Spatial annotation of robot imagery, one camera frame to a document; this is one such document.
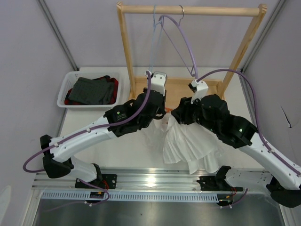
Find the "white ruffled skirt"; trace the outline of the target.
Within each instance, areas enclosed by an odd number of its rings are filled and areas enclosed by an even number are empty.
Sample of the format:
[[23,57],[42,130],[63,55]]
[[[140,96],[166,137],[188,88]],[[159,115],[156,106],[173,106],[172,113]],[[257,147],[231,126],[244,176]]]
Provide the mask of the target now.
[[155,154],[155,160],[164,165],[183,164],[190,174],[200,169],[217,172],[229,150],[207,129],[198,124],[179,124],[170,113],[160,120],[153,120],[142,134],[145,146]]

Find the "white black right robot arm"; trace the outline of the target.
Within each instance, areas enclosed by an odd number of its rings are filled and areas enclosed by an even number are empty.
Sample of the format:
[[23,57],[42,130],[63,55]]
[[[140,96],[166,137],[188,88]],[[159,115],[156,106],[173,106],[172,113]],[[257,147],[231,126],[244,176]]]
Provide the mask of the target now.
[[301,204],[301,168],[269,145],[249,120],[230,114],[226,101],[217,95],[195,101],[183,97],[171,114],[179,124],[198,124],[206,128],[220,141],[246,153],[268,171],[267,174],[246,172],[239,175],[228,167],[226,174],[215,177],[218,189],[225,190],[229,186],[260,189],[285,207],[295,208]]

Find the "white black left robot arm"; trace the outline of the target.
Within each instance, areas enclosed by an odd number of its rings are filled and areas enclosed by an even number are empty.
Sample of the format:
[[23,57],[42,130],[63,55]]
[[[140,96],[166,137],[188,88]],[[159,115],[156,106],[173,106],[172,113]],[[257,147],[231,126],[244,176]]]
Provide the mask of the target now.
[[165,115],[165,95],[144,89],[137,99],[131,99],[105,112],[90,125],[69,134],[66,138],[49,138],[48,151],[44,153],[43,167],[49,178],[72,176],[98,188],[102,175],[97,164],[86,163],[75,154],[100,142],[115,139],[146,128],[152,120]]

